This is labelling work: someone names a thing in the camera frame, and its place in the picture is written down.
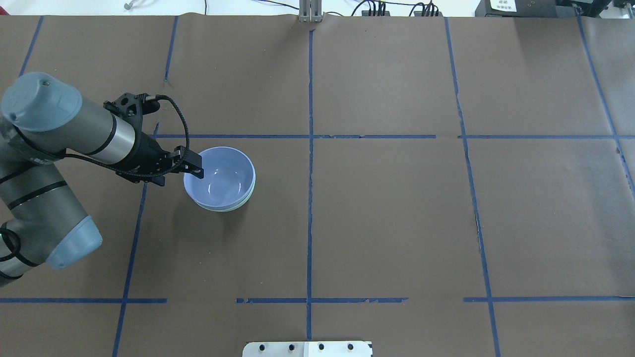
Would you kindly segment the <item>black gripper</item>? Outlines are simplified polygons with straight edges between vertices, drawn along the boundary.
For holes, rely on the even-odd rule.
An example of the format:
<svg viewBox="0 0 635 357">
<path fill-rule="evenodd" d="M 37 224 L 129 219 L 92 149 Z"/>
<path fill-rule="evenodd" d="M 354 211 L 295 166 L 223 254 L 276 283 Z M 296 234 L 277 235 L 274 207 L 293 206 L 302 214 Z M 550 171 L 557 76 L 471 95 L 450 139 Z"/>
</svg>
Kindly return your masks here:
<svg viewBox="0 0 635 357">
<path fill-rule="evenodd" d="M 190 174 L 197 179 L 204 178 L 202 157 L 191 149 L 179 145 L 172 151 L 165 151 L 158 142 L 143 132 L 134 134 L 133 148 L 124 158 L 124 179 L 133 183 L 153 183 L 165 186 L 168 171 Z"/>
</svg>

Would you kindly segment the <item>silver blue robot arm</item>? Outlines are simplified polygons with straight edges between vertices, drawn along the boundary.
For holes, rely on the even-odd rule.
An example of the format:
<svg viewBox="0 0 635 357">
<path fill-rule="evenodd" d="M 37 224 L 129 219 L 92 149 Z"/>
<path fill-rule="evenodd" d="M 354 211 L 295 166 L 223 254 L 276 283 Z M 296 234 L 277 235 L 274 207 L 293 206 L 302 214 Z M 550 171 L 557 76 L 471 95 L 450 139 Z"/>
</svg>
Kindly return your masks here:
<svg viewBox="0 0 635 357">
<path fill-rule="evenodd" d="M 162 100 L 185 132 L 185 144 L 172 151 L 142 129 Z M 164 186 L 171 173 L 204 177 L 189 139 L 184 115 L 166 95 L 124 93 L 97 104 L 52 75 L 21 75 L 1 98 L 1 200 L 12 214 L 1 225 L 1 285 L 42 264 L 66 268 L 103 242 L 57 161 L 82 160 L 132 183 Z"/>
</svg>

